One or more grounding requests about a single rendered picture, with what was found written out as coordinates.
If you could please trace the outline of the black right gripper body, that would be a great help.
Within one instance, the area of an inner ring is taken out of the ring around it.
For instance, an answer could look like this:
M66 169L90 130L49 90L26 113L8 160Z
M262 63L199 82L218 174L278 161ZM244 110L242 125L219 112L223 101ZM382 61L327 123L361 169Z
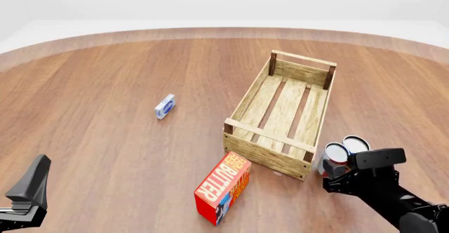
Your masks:
M323 188L327 192L340 194L356 194L356 183L358 178L355 175L342 175L335 179L324 178Z

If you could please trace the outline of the blue tin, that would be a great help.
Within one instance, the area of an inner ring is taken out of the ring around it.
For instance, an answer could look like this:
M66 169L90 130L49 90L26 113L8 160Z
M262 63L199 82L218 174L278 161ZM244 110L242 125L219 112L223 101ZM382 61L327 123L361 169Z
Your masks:
M342 144L349 154L356 154L359 152L367 152L370 150L370 145L363 138L357 135L348 135L342 140Z

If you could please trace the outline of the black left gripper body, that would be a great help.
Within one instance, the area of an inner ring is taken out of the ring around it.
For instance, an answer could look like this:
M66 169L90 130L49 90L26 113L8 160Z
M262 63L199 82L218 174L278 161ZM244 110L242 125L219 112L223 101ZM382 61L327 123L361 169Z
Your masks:
M0 208L0 229L40 227L46 214L46 209L35 205L26 205L25 209Z

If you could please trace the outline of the small blue white box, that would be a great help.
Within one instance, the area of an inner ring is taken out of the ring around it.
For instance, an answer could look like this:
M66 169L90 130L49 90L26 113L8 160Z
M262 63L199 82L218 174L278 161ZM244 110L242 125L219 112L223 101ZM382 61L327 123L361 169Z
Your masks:
M175 96L168 94L155 108L157 119L162 120L175 106Z

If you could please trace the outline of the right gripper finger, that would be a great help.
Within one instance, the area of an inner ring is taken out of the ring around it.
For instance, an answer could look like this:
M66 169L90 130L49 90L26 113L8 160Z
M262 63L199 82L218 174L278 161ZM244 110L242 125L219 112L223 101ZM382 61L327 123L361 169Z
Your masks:
M345 173L347 173L347 162L337 163L331 161L330 159L323 160L323 177L329 180L334 180L340 178Z

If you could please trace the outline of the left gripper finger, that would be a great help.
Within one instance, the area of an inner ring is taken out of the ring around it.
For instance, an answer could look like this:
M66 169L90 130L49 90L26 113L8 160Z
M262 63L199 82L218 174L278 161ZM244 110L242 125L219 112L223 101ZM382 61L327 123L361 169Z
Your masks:
M5 193L5 197L12 201L11 209L48 208L46 187L50 166L51 160L45 154L36 157L21 179Z

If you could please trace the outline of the red white tin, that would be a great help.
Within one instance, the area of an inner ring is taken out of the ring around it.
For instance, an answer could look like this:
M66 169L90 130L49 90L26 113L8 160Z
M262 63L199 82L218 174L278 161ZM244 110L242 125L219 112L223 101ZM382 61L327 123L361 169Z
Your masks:
M317 170L323 178L328 178L328 174L323 167L323 161L327 159L331 163L346 166L348 158L349 153L343 144L338 142L330 142L325 146L323 154L319 159Z

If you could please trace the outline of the red butter box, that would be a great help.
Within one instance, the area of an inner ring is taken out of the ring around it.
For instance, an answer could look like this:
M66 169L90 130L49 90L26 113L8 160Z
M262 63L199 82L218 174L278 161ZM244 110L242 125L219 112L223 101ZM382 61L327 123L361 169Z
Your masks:
M200 215L218 226L250 180L252 163L228 152L194 191Z

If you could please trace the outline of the wooden slat tray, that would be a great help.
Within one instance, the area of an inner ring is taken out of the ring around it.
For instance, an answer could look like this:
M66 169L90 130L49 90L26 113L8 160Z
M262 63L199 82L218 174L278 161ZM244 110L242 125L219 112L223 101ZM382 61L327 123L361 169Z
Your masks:
M304 180L316 158L336 67L273 50L224 121L224 150Z

